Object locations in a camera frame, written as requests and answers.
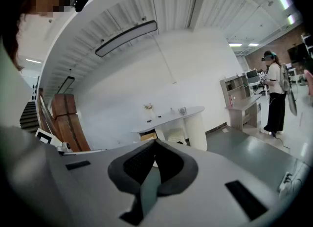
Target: computer screen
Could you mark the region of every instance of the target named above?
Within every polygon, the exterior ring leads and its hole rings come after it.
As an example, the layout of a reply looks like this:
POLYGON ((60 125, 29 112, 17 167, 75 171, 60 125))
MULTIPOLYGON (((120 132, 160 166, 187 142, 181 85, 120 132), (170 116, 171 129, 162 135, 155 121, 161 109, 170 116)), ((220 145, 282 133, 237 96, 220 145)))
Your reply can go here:
POLYGON ((254 69, 246 73, 247 78, 256 77, 258 76, 258 72, 254 69))
POLYGON ((309 55, 305 44, 290 48, 288 54, 292 63, 303 61, 309 55))

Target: white table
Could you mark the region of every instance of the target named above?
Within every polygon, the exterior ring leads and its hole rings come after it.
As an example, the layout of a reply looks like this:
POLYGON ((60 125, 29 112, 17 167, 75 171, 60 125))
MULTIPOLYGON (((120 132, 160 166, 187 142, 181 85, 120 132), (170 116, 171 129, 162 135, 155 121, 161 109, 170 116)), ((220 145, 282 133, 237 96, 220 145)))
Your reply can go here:
MULTIPOLYGON (((261 81, 257 81, 255 83, 248 83, 249 86, 255 86, 255 85, 258 85, 258 84, 261 84, 261 81)), ((265 95, 266 95, 266 99, 268 99, 268 87, 266 85, 264 85, 264 89, 265 89, 265 95)))
POLYGON ((204 106, 187 108, 185 115, 181 115, 178 111, 169 112, 161 115, 161 117, 153 118, 149 123, 143 122, 135 127, 132 133, 143 133, 154 129, 159 139, 166 140, 162 125, 183 118, 190 146, 206 151, 207 143, 201 116, 202 111, 204 111, 204 106))

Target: white shirt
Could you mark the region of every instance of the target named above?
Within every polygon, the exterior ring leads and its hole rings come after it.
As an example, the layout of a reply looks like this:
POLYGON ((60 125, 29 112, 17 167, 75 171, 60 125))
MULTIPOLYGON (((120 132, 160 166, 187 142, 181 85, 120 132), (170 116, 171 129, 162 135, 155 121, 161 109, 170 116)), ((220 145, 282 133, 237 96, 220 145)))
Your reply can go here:
POLYGON ((274 85, 269 85, 269 93, 283 94, 283 90, 279 85, 280 82, 280 66, 277 63, 272 63, 268 68, 267 80, 272 81, 274 85))
POLYGON ((20 127, 20 117, 32 94, 4 49, 0 37, 0 126, 20 127))

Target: cable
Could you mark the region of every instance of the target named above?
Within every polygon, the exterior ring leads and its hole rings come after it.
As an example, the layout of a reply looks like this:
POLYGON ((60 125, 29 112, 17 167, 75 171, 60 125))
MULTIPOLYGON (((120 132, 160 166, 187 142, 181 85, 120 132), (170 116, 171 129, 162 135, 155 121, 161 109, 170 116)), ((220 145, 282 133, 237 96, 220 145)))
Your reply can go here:
POLYGON ((165 58, 165 56, 164 56, 164 54, 163 54, 163 52, 162 52, 160 46, 158 45, 158 42, 157 42, 157 40, 155 39, 154 35, 152 35, 152 36, 149 35, 149 37, 151 37, 151 38, 155 41, 155 43, 156 43, 156 45, 157 45, 157 47, 158 47, 158 49, 159 49, 159 51, 160 51, 160 53, 161 53, 161 55, 162 55, 162 57, 163 57, 163 60, 164 60, 164 62, 165 62, 165 64, 166 64, 166 66, 167 66, 168 72, 169 72, 169 74, 170 74, 170 76, 171 76, 172 84, 177 83, 177 81, 175 80, 175 78, 174 78, 174 76, 173 76, 173 74, 172 74, 172 72, 171 72, 170 67, 168 66, 168 63, 167 63, 167 61, 166 61, 166 58, 165 58))
POLYGON ((279 139, 279 140, 282 142, 282 145, 283 145, 286 149, 288 149, 288 154, 290 154, 290 148, 289 148, 289 147, 287 147, 286 145, 284 145, 284 143, 283 143, 282 139, 277 138, 277 137, 276 137, 276 134, 275 134, 274 132, 272 132, 272 135, 273 135, 273 137, 274 137, 274 138, 279 139))
POLYGON ((285 94, 285 93, 279 94, 277 97, 273 98, 268 105, 270 105, 276 98, 280 97, 283 94, 285 94))

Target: white device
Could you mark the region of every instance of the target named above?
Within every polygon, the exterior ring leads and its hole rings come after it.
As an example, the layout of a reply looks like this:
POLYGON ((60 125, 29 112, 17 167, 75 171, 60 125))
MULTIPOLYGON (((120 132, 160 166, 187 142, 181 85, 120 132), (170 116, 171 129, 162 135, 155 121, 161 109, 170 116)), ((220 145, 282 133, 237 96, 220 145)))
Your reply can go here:
POLYGON ((56 136, 46 131, 43 131, 42 129, 37 130, 35 137, 39 138, 39 140, 43 143, 54 145, 57 148, 58 152, 73 152, 70 148, 69 143, 62 143, 56 136))

